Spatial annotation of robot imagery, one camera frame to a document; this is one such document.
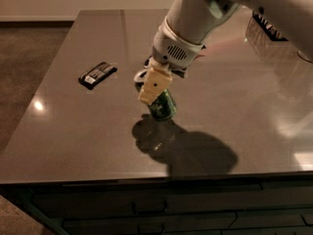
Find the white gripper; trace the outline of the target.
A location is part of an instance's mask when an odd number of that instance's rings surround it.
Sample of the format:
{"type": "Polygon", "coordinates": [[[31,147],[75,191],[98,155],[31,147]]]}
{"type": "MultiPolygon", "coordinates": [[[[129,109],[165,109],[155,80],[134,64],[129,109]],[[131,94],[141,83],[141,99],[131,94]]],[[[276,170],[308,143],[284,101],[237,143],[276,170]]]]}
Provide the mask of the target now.
{"type": "MultiPolygon", "coordinates": [[[[165,18],[153,41],[153,58],[161,64],[169,64],[173,72],[184,72],[200,52],[206,31],[197,26],[182,36],[165,18]]],[[[138,99],[151,105],[172,81],[170,72],[160,69],[142,69],[137,72],[137,82],[142,83],[138,99]]]]}

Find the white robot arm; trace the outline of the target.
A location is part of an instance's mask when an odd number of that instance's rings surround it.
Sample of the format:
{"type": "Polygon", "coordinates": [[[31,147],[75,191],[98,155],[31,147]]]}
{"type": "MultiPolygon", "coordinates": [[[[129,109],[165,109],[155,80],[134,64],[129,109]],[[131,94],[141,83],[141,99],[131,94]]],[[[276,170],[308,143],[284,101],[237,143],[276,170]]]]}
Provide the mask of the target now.
{"type": "Polygon", "coordinates": [[[313,0],[174,0],[153,40],[139,100],[150,105],[201,52],[207,37],[246,8],[313,58],[313,0]]]}

